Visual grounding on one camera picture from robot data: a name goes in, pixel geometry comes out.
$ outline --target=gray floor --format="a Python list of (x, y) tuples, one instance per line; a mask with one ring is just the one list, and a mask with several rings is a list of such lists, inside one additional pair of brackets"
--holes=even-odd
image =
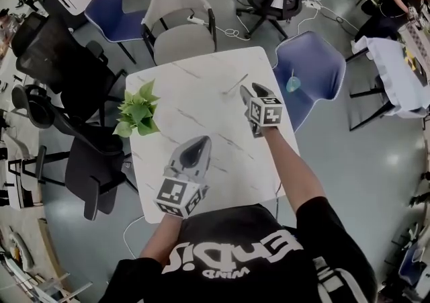
[[(146, 9), (149, 1), (125, 0), (125, 10)], [(354, 9), (355, 1), (322, 0), (325, 6), (353, 24), (362, 25), (366, 18), (359, 9)], [(237, 6), (235, 0), (209, 2), (218, 27), (243, 30), (234, 13)], [(314, 13), (315, 10), (305, 8), (290, 25), (283, 24), (283, 27), (293, 36), (297, 32), (297, 23), (312, 17)], [(352, 17), (353, 14), (358, 14), (359, 19)], [(166, 22), (170, 26), (180, 24), (186, 16), (167, 17)], [(255, 17), (248, 15), (242, 19), (247, 25), (256, 22)], [(336, 22), (319, 15), (300, 26), (301, 32), (305, 30), (318, 32), (345, 56), (351, 54), (351, 36)], [(117, 45), (108, 44), (92, 25), (84, 26), (75, 35), (82, 44), (92, 39), (99, 41), (113, 70), (125, 68), (133, 73), (153, 66), (143, 42), (126, 45), (137, 59), (138, 64), (134, 66)], [(262, 46), (271, 62), (275, 62), (274, 48), (280, 40), (280, 35), (269, 23), (264, 24), (249, 42), (218, 33), (219, 50)], [(362, 130), (349, 132), (350, 125), (366, 118), (381, 105), (378, 97), (350, 100), (348, 96), (351, 91), (369, 89), (375, 75), (374, 64), (366, 58), (351, 63), (337, 100), (318, 103), (296, 136), (302, 157), (322, 181), (345, 227), (381, 277), (390, 239), (404, 217), (411, 212), (406, 203), (418, 184), (419, 173), (425, 167), (425, 151), (420, 120), (384, 118)], [(116, 91), (121, 94), (123, 89), (122, 81)], [(42, 133), (42, 137), (49, 152), (70, 149), (71, 139), (56, 130), (49, 129)], [(47, 175), (61, 179), (64, 172), (65, 163), (46, 166)], [(126, 186), (121, 187), (112, 214), (99, 214), (95, 222), (89, 222), (83, 217), (83, 203), (65, 188), (47, 185), (43, 189), (43, 198), (62, 266), (74, 275), (74, 285), (87, 281), (94, 283), (92, 288), (80, 295), (80, 299), (82, 302), (96, 302), (105, 290), (106, 281), (116, 263), (120, 259), (130, 258), (122, 233), (130, 221), (142, 215), (139, 200)], [(267, 202), (266, 206), (271, 211), (275, 209), (274, 201)], [(285, 199), (280, 202), (279, 220), (287, 225), (295, 224)], [(155, 227), (141, 220), (129, 229), (127, 239), (135, 253), (143, 248)]]

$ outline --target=blue chair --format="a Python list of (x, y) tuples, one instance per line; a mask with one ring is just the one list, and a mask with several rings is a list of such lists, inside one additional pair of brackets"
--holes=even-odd
[[(318, 100), (334, 100), (345, 76), (345, 58), (314, 32), (305, 32), (279, 44), (273, 68), (294, 132), (303, 124)], [(292, 70), (301, 86), (286, 89)]]
[(108, 42), (116, 42), (127, 57), (136, 64), (132, 55), (122, 42), (143, 40), (141, 33), (142, 19), (146, 10), (124, 13), (122, 0), (92, 0), (85, 10), (85, 16)]

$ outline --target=potted plant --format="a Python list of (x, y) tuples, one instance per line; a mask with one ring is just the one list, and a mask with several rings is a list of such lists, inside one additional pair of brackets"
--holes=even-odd
[(137, 128), (141, 136), (160, 131), (153, 120), (157, 105), (153, 102), (159, 99), (153, 95), (154, 80), (144, 84), (136, 94), (125, 92), (125, 100), (119, 107), (121, 118), (114, 134), (127, 138)]

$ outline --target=black t-shirt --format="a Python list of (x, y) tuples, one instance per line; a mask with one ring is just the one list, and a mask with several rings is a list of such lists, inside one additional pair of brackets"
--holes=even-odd
[[(414, 7), (417, 10), (417, 13), (420, 13), (423, 8), (424, 0), (402, 0), (402, 2), (407, 7)], [(398, 22), (405, 24), (408, 21), (407, 14), (396, 4), (396, 2), (394, 2), (394, 0), (384, 0), (381, 4), (381, 11), (383, 15), (387, 17), (395, 17)]]
[(199, 214), (183, 221), (164, 269), (154, 259), (121, 260), (100, 303), (320, 302), (319, 256), (375, 301), (374, 272), (326, 198), (299, 208), (293, 233), (260, 205)]

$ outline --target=white cloth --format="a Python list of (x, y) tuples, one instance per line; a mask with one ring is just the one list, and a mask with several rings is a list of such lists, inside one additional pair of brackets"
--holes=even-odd
[(378, 68), (385, 92), (395, 108), (387, 115), (401, 118), (422, 118), (417, 109), (427, 109), (430, 105), (430, 85), (423, 87), (418, 77), (404, 60), (403, 45), (382, 38), (361, 38), (356, 49), (368, 48)]

